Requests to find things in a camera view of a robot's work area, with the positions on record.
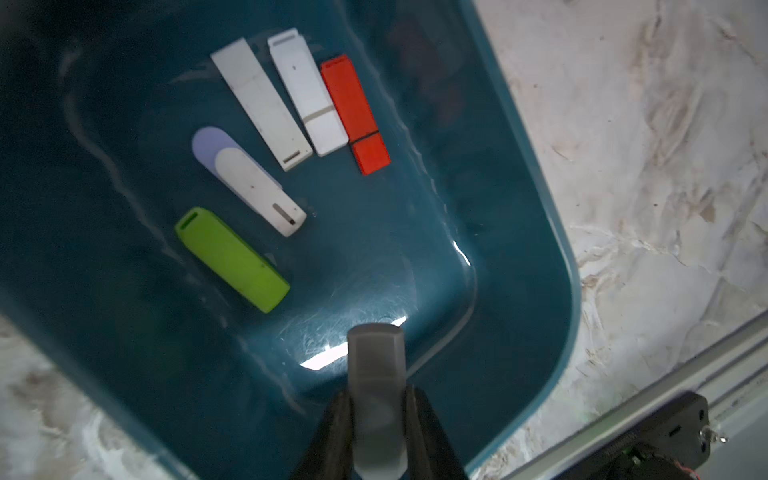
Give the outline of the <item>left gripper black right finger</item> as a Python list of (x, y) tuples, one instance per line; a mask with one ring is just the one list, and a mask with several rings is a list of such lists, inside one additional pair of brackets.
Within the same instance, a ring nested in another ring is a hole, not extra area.
[(413, 385), (405, 388), (405, 440), (409, 479), (468, 479), (426, 393)]

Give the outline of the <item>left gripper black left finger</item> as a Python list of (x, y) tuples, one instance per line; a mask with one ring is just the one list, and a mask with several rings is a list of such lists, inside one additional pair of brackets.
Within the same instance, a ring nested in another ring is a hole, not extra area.
[(349, 480), (352, 478), (353, 403), (349, 391), (337, 392), (315, 430), (290, 480)]

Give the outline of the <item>grey usb flash drive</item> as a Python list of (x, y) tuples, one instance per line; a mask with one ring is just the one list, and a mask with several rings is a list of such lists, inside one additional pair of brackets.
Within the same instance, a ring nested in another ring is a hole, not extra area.
[(408, 465), (404, 332), (390, 324), (363, 324), (348, 332), (347, 342), (354, 470), (362, 479), (399, 479)]

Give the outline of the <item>green usb flash drive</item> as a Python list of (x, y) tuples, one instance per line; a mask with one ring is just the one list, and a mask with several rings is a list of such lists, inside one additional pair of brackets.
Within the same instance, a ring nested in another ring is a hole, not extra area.
[(213, 212), (193, 207), (175, 223), (183, 245), (262, 313), (290, 291), (277, 270)]

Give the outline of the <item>teal plastic storage box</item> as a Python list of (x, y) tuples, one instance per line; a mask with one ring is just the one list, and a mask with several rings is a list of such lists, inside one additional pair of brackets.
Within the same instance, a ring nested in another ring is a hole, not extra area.
[[(210, 55), (295, 28), (352, 61), (391, 158), (283, 171)], [(226, 132), (306, 213), (284, 237), (194, 157)], [(213, 212), (290, 284), (262, 313), (174, 231)], [(286, 479), (346, 363), (400, 321), (409, 379), (477, 468), (578, 330), (575, 260), (470, 1), (5, 1), (1, 310), (175, 474)]]

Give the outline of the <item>white lavender usb flash drive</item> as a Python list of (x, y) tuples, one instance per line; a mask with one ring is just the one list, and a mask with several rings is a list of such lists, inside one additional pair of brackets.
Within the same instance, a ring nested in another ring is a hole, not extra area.
[(199, 129), (193, 135), (191, 148), (199, 163), (281, 235), (290, 237), (303, 225), (306, 213), (222, 129)]

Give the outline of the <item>red usb flash drive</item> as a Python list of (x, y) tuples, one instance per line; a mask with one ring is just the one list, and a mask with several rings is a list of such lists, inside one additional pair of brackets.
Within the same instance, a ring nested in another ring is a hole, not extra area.
[(391, 159), (352, 61), (346, 55), (335, 57), (321, 64), (320, 73), (361, 173), (387, 167)]

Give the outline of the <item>white usb drive with loop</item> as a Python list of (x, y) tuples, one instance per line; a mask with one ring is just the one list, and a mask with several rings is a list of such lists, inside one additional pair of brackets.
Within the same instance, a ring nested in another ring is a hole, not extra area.
[(346, 146), (349, 137), (305, 38), (295, 29), (267, 40), (281, 80), (318, 156)]

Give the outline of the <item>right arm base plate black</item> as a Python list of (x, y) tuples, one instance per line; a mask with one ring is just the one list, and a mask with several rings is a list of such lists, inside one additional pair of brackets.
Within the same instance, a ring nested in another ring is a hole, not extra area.
[(685, 392), (557, 475), (567, 480), (696, 479), (721, 438), (705, 397)]

